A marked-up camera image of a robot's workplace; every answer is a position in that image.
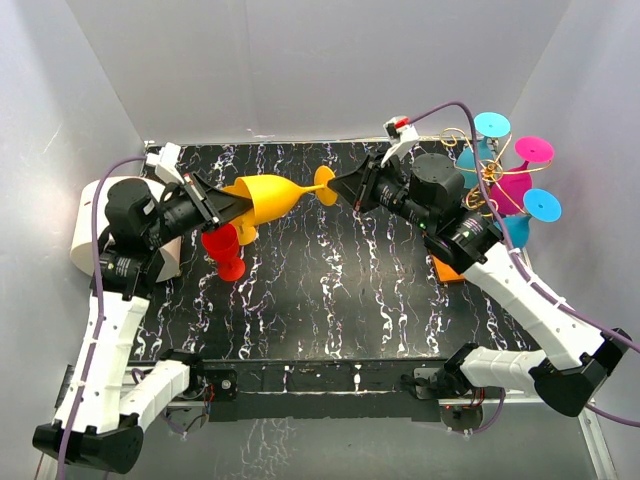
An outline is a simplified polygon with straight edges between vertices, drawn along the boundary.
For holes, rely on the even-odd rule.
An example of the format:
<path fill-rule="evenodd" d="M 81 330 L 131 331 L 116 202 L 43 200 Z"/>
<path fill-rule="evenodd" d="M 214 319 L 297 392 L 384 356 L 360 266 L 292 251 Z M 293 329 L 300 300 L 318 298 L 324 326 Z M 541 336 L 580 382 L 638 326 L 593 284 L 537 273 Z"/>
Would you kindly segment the red wine glass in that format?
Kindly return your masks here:
<path fill-rule="evenodd" d="M 239 280 L 245 273 L 245 263 L 239 257 L 240 245 L 236 229 L 226 224 L 215 231 L 203 232 L 201 243 L 216 263 L 218 276 L 227 282 Z"/>

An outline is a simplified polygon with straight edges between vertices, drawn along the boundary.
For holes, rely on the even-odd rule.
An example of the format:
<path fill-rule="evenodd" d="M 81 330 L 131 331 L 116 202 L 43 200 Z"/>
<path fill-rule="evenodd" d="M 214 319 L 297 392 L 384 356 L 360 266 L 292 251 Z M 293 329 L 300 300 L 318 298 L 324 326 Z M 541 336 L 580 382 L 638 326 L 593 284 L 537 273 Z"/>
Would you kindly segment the yellow wine glass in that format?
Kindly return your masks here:
<path fill-rule="evenodd" d="M 329 188 L 329 181 L 334 178 L 335 173 L 329 167 L 320 166 L 311 186 L 300 186 L 278 175 L 260 174 L 239 177 L 232 185 L 224 187 L 223 191 L 252 202 L 251 209 L 235 223 L 254 227 L 285 216 L 307 193 L 314 193 L 325 206 L 334 205 L 338 194 Z"/>

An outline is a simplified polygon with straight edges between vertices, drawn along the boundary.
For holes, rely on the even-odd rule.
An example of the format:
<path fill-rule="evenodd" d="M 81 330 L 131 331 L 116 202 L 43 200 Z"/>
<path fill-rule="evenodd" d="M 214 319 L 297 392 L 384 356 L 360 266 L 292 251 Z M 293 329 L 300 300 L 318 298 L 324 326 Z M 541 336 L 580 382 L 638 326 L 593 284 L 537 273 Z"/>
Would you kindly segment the orange wine glass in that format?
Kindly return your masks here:
<path fill-rule="evenodd" d="M 255 241 L 257 229 L 255 226 L 255 210 L 250 209 L 240 215 L 224 214 L 224 223 L 231 224 L 236 231 L 240 246 L 246 246 Z"/>

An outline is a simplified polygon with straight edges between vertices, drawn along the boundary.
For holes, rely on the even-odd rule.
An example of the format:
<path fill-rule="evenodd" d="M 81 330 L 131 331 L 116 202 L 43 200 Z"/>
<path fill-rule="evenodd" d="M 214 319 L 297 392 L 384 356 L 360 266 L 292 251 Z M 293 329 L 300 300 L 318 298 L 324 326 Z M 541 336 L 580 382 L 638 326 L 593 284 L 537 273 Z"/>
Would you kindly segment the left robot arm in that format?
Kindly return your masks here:
<path fill-rule="evenodd" d="M 91 227 L 94 274 L 87 329 L 65 397 L 54 418 L 36 427 L 33 446 L 68 465 L 128 473 L 149 425 L 181 395 L 200 396 L 207 376 L 196 354 L 171 350 L 128 393 L 122 391 L 130 351 L 164 267 L 164 245 L 199 228 L 214 232 L 253 204 L 199 177 L 184 176 L 155 197 L 140 177 L 106 193 L 104 229 Z"/>

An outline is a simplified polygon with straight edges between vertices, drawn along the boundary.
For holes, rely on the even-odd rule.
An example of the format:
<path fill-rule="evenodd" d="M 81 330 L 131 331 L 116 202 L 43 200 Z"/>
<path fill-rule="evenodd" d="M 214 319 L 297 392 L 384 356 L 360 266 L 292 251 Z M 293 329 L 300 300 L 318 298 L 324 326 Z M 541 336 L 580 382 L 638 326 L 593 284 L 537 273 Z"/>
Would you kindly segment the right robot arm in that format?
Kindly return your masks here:
<path fill-rule="evenodd" d="M 409 379 L 415 394 L 452 398 L 480 388 L 513 389 L 576 417 L 626 353 L 626 334 L 604 333 L 569 314 L 515 259 L 502 232 L 463 204 L 464 179 L 447 156 L 422 154 L 404 176 L 397 159 L 369 155 L 326 186 L 359 213 L 383 207 L 416 226 L 430 253 L 497 301 L 539 347 L 508 351 L 466 343 L 437 372 Z"/>

